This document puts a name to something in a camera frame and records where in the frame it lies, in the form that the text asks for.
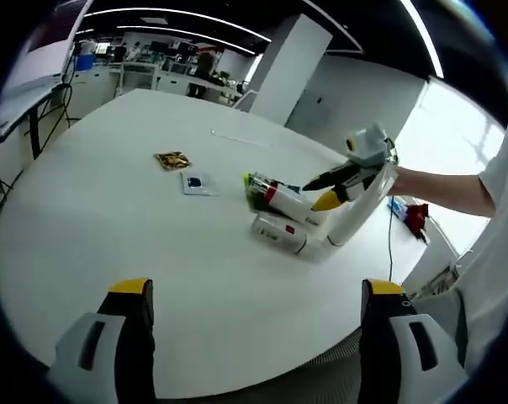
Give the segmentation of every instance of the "white pillar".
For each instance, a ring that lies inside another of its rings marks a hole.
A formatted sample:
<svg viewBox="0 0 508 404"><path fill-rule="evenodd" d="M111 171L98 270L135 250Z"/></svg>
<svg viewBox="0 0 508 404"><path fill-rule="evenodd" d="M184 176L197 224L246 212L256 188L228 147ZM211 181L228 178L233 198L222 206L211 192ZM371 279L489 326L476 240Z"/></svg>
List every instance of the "white pillar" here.
<svg viewBox="0 0 508 404"><path fill-rule="evenodd" d="M286 19L248 86L258 95L246 110L285 125L331 39L329 32L303 14Z"/></svg>

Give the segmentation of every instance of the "ceiling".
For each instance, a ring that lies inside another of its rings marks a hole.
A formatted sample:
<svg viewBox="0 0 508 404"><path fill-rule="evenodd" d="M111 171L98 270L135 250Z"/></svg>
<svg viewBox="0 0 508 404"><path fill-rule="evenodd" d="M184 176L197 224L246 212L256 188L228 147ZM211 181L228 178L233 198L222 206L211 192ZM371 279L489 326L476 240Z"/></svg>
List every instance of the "ceiling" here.
<svg viewBox="0 0 508 404"><path fill-rule="evenodd" d="M434 75L424 41L400 0L331 1L312 0L362 47L363 54L330 53L391 66L418 77ZM489 49L475 39L436 0L413 0L428 32L444 71L445 81L473 98L502 125L508 121L508 93L492 63ZM302 0L94 0L89 13L113 8L169 8L199 13L240 25L268 38L287 17L304 13L333 34L329 50L354 51L357 47L319 11ZM118 25L154 25L142 17L162 18L166 28L180 29L230 42L254 53L262 53L268 42L241 29L209 19L180 13L129 11L86 17L80 30L94 29L92 35L122 32ZM146 32L166 31L130 29ZM170 33L174 36L190 35ZM245 56L246 52L231 47Z"/></svg>

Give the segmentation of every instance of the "human arm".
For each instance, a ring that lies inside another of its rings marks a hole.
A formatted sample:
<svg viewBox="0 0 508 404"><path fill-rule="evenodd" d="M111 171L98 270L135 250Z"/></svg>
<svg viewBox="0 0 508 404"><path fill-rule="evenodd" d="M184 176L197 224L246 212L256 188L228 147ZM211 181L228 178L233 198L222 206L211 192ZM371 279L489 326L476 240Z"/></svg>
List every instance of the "human arm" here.
<svg viewBox="0 0 508 404"><path fill-rule="evenodd" d="M492 217L495 204L478 175L437 175L396 167L391 195L406 195L470 215Z"/></svg>

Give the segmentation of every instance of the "white round table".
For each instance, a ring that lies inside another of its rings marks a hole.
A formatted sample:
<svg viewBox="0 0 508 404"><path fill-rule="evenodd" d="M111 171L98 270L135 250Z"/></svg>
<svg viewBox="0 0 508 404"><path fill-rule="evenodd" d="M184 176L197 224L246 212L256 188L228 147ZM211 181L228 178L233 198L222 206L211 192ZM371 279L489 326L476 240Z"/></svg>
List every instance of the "white round table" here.
<svg viewBox="0 0 508 404"><path fill-rule="evenodd" d="M209 173L220 196L183 195L179 173L153 157L173 151ZM345 247L314 264L251 239L242 176L302 185L344 160L251 114L128 93L51 144L9 195L0 301L21 343L50 365L61 335L112 284L150 277L157 397L271 379L358 327L361 281L388 277L389 211L379 206ZM393 281L402 282L425 246L398 220L392 232Z"/></svg>

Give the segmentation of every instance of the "gold snack package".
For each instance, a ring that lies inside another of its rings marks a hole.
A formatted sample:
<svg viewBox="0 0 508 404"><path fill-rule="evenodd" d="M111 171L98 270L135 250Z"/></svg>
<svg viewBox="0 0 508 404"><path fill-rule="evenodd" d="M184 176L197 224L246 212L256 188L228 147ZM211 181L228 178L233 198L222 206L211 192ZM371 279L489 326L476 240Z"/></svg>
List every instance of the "gold snack package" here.
<svg viewBox="0 0 508 404"><path fill-rule="evenodd" d="M180 151L172 151L165 154L156 154L155 158L159 161L162 168L167 171L179 170L181 168L187 168L193 165Z"/></svg>

